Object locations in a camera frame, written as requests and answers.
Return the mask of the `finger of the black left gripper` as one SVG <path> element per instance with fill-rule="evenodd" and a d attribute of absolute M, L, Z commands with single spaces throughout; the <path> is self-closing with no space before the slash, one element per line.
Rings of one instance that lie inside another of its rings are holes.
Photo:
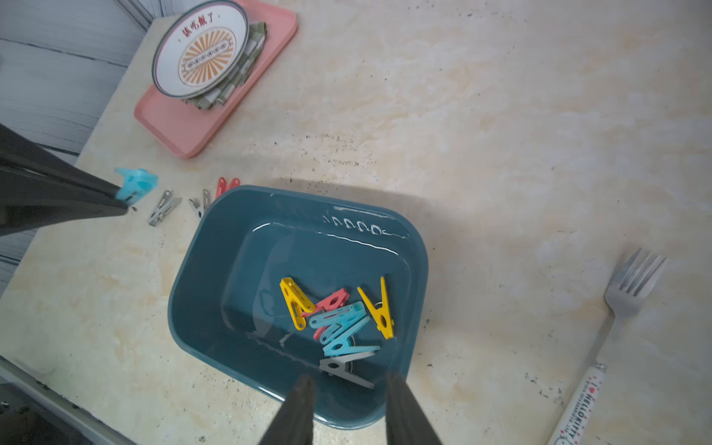
<path fill-rule="evenodd" d="M 120 187 L 48 153 L 5 125 L 1 125 L 1 165 L 98 191 L 110 198 L 120 190 Z"/>
<path fill-rule="evenodd" d="M 122 216 L 129 205 L 116 198 L 119 188 L 70 168 L 45 175 L 1 168 L 1 235 L 11 235 L 74 220 Z"/>

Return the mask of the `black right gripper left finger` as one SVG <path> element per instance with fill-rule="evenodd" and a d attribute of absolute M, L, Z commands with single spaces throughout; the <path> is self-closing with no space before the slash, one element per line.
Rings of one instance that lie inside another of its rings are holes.
<path fill-rule="evenodd" d="M 308 375 L 300 376 L 263 434 L 259 445 L 312 444 L 315 395 L 315 380 Z"/>

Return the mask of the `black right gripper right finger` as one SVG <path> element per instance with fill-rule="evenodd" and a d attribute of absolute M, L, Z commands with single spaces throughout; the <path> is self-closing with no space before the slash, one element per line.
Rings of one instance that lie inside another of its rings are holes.
<path fill-rule="evenodd" d="M 387 444 L 441 444 L 403 376 L 387 375 Z"/>

